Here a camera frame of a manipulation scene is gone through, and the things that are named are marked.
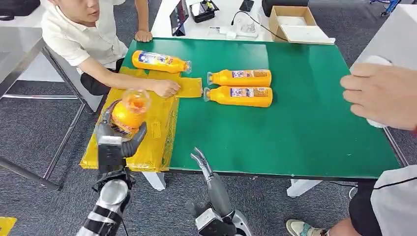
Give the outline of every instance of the shoe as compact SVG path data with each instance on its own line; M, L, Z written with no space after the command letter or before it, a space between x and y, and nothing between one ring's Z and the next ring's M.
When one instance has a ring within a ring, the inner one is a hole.
M288 220L285 223L292 236L324 236L326 229L317 229L300 220Z

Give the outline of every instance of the finger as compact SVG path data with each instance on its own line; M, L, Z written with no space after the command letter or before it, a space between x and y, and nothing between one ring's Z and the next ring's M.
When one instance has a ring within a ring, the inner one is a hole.
M169 98L169 97L172 97L172 96L173 96L173 94L170 93L169 91L166 91L165 94L164 94L164 98Z
M364 106L359 104L353 104L351 106L351 112L357 115L358 117L363 117L372 120L375 119L374 114L370 110L366 109Z
M173 88L175 91L178 91L181 88L181 86L179 86L178 83L172 81L171 88Z
M363 92L358 90L346 90L343 92L343 98L348 102L362 104Z
M358 63L351 68L351 74L360 77L371 77L385 67L387 66L372 63Z
M170 94L175 95L177 93L177 91L173 88L168 90Z
M340 85L348 90L364 90L367 87L367 83L367 78L353 75L344 76L340 80Z

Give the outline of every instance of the black shorts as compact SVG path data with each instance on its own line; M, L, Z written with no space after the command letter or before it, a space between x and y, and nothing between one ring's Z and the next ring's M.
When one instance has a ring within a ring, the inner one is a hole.
M121 64L123 63L123 59L124 58L121 58L116 62L116 70L112 70L112 69L109 69L109 70L118 73L120 70ZM108 87L105 84L102 84L101 82L93 78L93 76L87 73L83 73L81 75L81 84L83 84L83 86L92 95L96 95L96 96L108 94L111 89L110 87Z
M371 194L375 182L358 182L357 193L349 203L352 225L362 236L382 236L381 228L371 205Z

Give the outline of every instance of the orange juice bottle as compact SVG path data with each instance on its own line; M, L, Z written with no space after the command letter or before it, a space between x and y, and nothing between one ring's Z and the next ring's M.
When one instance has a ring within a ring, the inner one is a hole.
M208 85L269 87L271 78L270 70L222 70L207 73Z
M136 68L140 69L160 70L170 73L191 72L191 61L183 61L177 57L141 50L133 53L132 63Z
M268 87L229 87L204 88L204 100L216 101L225 105L250 107L269 107L272 103L272 89Z
M150 105L145 90L127 90L112 111L112 123L127 134L136 133L145 120Z

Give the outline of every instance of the gray carpet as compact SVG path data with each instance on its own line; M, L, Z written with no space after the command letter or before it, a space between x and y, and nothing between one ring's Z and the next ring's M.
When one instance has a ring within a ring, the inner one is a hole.
M150 25L160 0L150 1ZM383 23L381 5L366 1L311 0L310 7L320 27L336 37L350 65ZM115 8L118 35L128 44L135 33L136 13L132 0ZM69 94L61 83L18 82L14 93ZM76 101L0 100L0 155L43 174L50 158L78 109ZM63 183L53 192L23 177L0 169L0 216L18 219L12 236L75 235L92 209L97 194L90 185L96 171L78 165L91 136L97 114L83 112L51 179ZM417 163L417 141L403 131L394 131L404 154ZM137 184L125 218L131 236L193 236L193 219L184 209L187 200L206 201L201 175L166 174L167 189L158 192L135 173ZM348 188L323 182L298 198L286 196L287 179L224 177L232 203L249 220L258 236L288 236L285 221L305 220L315 226L330 227L348 215Z

